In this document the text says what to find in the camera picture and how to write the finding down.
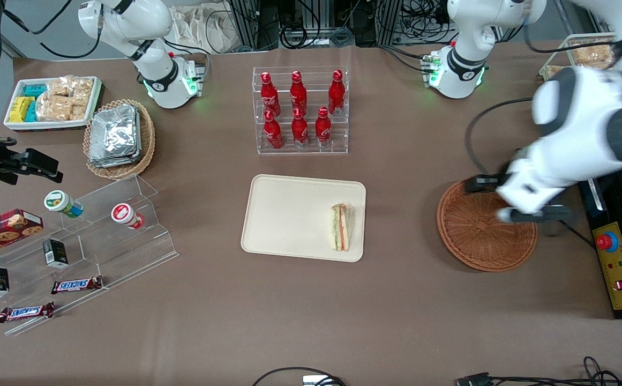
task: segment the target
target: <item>bottle cap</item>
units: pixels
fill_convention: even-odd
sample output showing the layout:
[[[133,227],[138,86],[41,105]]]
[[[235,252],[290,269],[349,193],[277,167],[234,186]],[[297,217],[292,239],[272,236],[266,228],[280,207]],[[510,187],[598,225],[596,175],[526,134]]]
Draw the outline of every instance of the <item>bottle cap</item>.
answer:
[[[70,196],[63,190],[51,191],[44,198],[44,207],[53,212],[63,210],[70,203]]]
[[[110,211],[110,216],[119,224],[130,222],[134,218],[134,210],[131,206],[122,203],[115,205]]]

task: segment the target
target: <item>yellow control panel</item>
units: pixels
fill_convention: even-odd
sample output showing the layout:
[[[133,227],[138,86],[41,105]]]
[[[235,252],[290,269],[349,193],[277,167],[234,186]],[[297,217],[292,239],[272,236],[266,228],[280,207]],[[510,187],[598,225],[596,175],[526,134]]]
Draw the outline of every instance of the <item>yellow control panel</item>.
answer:
[[[622,235],[617,222],[593,231],[611,305],[622,310]]]

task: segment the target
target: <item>red emergency stop button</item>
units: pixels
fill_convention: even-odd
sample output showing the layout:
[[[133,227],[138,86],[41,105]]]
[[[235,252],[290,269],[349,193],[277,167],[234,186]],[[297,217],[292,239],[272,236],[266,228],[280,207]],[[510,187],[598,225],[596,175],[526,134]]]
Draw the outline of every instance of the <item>red emergency stop button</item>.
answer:
[[[615,252],[618,249],[618,237],[613,232],[604,232],[597,236],[597,247],[606,252]]]

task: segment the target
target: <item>white tray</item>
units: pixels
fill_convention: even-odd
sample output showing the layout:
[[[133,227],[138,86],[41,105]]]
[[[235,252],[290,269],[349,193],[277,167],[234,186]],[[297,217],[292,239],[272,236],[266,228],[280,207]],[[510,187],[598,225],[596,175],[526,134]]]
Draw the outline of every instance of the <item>white tray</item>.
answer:
[[[15,91],[13,91],[13,95],[11,96],[11,100],[9,103],[9,108],[6,110],[6,116],[4,117],[4,126],[8,127],[13,131],[47,131],[47,130],[68,130],[68,129],[83,129],[87,122],[92,119],[92,115],[94,113],[96,103],[99,99],[99,93],[101,92],[102,82],[96,76],[79,76],[81,79],[91,79],[94,81],[92,85],[92,92],[89,96],[89,102],[87,103],[87,110],[85,112],[85,117],[81,120],[73,120],[73,121],[56,121],[56,122],[9,122],[9,113],[11,108],[13,108],[13,103],[15,102],[15,98],[23,95],[23,89],[25,86],[29,85],[42,85],[46,84],[47,81],[58,79],[58,78],[40,78],[40,79],[24,79],[19,80],[15,85]]]
[[[331,208],[355,208],[349,250],[332,249]],[[242,249],[252,254],[357,262],[363,256],[365,186],[355,181],[259,174],[251,181]]]

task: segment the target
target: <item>snickers bar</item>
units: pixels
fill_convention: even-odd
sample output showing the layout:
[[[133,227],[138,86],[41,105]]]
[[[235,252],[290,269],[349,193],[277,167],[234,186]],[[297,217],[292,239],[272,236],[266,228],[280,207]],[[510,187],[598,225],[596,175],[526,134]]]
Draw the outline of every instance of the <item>snickers bar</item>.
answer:
[[[71,291],[84,291],[88,289],[102,288],[103,282],[101,276],[94,276],[88,279],[78,279],[69,281],[54,281],[54,288],[51,289],[51,294],[54,295],[59,292],[71,292]]]
[[[25,307],[25,308],[9,308],[6,307],[0,314],[0,323],[13,322],[29,317],[48,317],[54,315],[54,303],[46,303],[43,306]]]

